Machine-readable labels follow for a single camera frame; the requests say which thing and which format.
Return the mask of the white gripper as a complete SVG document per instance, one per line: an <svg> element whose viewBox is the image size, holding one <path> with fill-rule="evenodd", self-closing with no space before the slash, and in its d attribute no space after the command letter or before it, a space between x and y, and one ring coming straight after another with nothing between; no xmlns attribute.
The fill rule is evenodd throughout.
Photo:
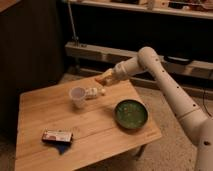
<svg viewBox="0 0 213 171"><path fill-rule="evenodd" d="M112 69L108 69L106 70L101 77L96 77L95 81L98 82L99 84L101 84L102 86L111 86L114 84L114 81L111 78L113 75L113 77L118 80L118 81L124 81L127 80L129 78L124 64L122 62L118 63L115 65L115 67Z"/></svg>

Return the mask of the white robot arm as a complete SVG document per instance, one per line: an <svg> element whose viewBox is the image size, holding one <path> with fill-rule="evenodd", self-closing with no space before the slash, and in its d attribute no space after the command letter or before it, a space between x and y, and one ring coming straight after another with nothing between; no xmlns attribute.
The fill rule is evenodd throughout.
<svg viewBox="0 0 213 171"><path fill-rule="evenodd" d="M194 171L213 171L213 117L168 74L153 48L141 48L136 57L117 63L95 80L103 86L111 86L143 71L155 79L185 135L197 147Z"/></svg>

